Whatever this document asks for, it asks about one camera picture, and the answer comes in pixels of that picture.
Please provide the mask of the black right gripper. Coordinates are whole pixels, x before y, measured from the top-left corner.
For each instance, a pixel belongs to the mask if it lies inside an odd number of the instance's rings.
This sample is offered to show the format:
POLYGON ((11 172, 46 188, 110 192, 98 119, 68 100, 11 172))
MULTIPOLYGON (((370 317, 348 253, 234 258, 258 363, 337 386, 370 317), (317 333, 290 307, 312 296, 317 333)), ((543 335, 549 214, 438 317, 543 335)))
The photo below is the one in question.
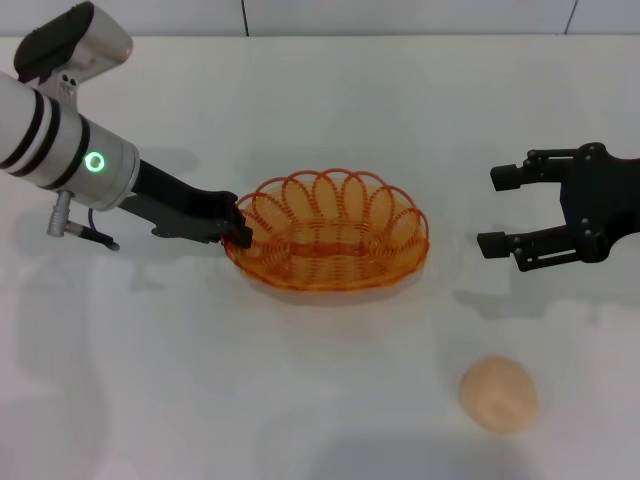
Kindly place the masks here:
POLYGON ((521 166, 496 166, 490 176, 496 191, 561 183, 566 225, 529 233, 479 233, 485 259, 513 257, 521 272, 579 260, 599 263, 618 240, 639 231, 639 161, 616 158, 602 143, 532 149, 521 166))

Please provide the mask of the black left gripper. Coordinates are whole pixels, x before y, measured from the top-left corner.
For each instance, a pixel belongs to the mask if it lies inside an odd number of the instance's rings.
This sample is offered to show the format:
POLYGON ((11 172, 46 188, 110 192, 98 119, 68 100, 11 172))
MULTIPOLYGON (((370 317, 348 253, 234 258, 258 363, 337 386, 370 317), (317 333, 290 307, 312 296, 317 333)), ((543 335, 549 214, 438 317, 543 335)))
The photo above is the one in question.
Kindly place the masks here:
POLYGON ((152 233, 161 238, 220 241, 249 249, 253 230, 237 200, 231 192, 194 188, 141 161, 132 194, 119 207, 153 223, 152 233))

